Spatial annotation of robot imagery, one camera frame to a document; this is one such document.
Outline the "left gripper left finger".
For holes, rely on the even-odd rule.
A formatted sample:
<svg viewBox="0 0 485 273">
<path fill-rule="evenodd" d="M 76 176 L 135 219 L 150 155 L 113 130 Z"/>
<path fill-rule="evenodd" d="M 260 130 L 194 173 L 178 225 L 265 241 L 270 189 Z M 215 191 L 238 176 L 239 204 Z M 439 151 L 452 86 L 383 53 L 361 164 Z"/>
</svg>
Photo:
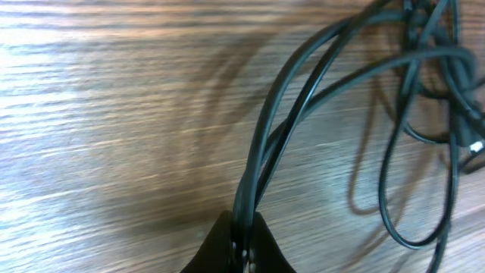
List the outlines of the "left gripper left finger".
<svg viewBox="0 0 485 273">
<path fill-rule="evenodd" d="M 222 211 L 199 250 L 181 273 L 230 273 L 233 241 L 232 212 Z"/>
</svg>

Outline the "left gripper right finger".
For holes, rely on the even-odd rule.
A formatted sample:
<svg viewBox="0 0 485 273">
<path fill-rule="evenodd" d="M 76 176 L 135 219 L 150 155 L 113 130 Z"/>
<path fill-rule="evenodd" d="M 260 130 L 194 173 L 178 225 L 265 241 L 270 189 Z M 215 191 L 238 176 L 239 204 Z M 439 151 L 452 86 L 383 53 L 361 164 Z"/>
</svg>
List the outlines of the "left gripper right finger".
<svg viewBox="0 0 485 273">
<path fill-rule="evenodd" d="M 296 273 L 285 259 L 273 234 L 259 212 L 255 213 L 250 246 L 250 272 Z"/>
</svg>

